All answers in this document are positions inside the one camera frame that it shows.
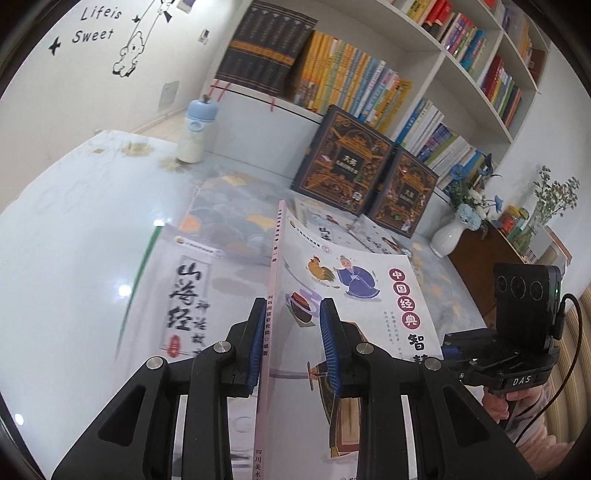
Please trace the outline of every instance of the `white wall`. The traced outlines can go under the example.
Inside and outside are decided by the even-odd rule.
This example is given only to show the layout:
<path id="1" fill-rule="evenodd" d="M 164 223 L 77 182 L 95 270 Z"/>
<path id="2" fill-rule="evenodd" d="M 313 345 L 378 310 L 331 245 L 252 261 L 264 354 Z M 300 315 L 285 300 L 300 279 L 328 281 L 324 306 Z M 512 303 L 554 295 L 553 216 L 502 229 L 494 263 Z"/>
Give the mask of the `white wall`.
<path id="1" fill-rule="evenodd" d="M 498 169 L 503 175 L 487 186 L 505 205 L 531 205 L 532 182 L 545 164 L 560 183 L 575 176 L 581 182 L 579 202 L 564 217 L 548 224 L 573 256 L 562 284 L 577 297 L 591 282 L 591 98 L 574 71 L 553 47 L 538 98 L 519 137 Z"/>
<path id="2" fill-rule="evenodd" d="M 160 0 L 80 1 L 35 47 L 0 100 L 0 211 L 97 130 L 133 131 L 197 98 L 241 2 L 198 0 L 187 14 L 177 2 L 161 7 Z M 97 18 L 92 14 L 101 5 Z M 169 22 L 158 16 L 159 7 L 167 9 Z M 113 66 L 136 26 L 143 52 L 128 77 L 115 75 Z M 205 45 L 198 42 L 204 28 L 210 31 Z M 91 33 L 89 39 L 79 31 Z M 56 38 L 61 46 L 53 55 L 49 47 Z M 174 104 L 158 111 L 164 84 L 175 81 L 180 85 Z"/>

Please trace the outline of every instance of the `silver screw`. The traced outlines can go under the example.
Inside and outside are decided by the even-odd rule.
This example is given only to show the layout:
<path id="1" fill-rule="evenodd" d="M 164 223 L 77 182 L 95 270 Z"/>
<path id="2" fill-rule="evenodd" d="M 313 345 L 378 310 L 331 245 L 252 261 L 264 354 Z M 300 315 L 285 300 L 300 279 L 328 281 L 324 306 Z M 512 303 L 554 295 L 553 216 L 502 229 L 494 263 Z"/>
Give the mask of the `silver screw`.
<path id="1" fill-rule="evenodd" d="M 213 345 L 213 349 L 217 352 L 217 353 L 226 353 L 229 352 L 232 349 L 232 344 L 230 342 L 227 342 L 225 340 L 215 343 Z"/>
<path id="2" fill-rule="evenodd" d="M 148 358 L 146 362 L 146 367 L 150 370 L 157 370 L 164 364 L 164 360 L 162 360 L 161 356 L 153 356 L 152 358 Z"/>
<path id="3" fill-rule="evenodd" d="M 361 355 L 369 355 L 374 351 L 374 346 L 371 343 L 361 342 L 357 344 L 355 349 L 361 353 Z"/>
<path id="4" fill-rule="evenodd" d="M 439 360 L 437 360 L 436 358 L 433 358 L 432 356 L 430 356 L 429 358 L 425 359 L 425 368 L 436 372 L 437 370 L 439 370 L 441 368 L 441 362 Z"/>

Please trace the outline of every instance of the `blue robe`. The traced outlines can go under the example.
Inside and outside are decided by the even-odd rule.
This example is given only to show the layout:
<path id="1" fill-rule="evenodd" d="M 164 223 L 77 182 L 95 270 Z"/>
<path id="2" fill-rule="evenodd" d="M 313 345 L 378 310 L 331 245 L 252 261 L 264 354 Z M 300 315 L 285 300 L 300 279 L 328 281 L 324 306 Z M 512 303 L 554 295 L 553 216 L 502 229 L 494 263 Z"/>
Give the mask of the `blue robe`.
<path id="1" fill-rule="evenodd" d="M 351 270 L 342 268 L 337 270 L 339 280 L 343 285 L 349 287 L 348 295 L 359 299 L 372 299 L 379 290 L 375 287 L 375 281 L 371 273 L 361 267 L 353 266 Z"/>

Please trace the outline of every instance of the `tile floor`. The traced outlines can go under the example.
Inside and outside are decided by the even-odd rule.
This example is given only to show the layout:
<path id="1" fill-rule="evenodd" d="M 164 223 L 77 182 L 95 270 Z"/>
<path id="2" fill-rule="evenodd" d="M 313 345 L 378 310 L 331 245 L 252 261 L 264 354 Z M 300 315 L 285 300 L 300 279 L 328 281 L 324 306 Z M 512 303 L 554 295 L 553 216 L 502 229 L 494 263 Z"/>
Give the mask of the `tile floor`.
<path id="1" fill-rule="evenodd" d="M 180 112 L 177 115 L 167 118 L 158 125 L 154 125 L 153 127 L 141 132 L 141 135 L 159 138 L 169 142 L 178 142 L 181 131 L 185 128 L 184 120 L 186 115 L 186 112 Z"/>

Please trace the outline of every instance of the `brown cabinet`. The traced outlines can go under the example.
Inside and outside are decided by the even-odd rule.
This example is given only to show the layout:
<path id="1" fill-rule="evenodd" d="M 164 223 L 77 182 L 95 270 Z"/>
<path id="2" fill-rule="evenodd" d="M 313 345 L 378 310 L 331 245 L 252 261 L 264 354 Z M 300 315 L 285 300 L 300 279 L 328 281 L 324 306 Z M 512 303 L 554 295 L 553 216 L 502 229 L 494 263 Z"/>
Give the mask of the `brown cabinet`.
<path id="1" fill-rule="evenodd" d="M 485 323 L 495 325 L 495 282 L 492 273 L 496 263 L 524 263 L 503 234 L 489 225 L 488 234 L 482 231 L 464 231 L 456 249 L 449 255 L 457 272 Z"/>

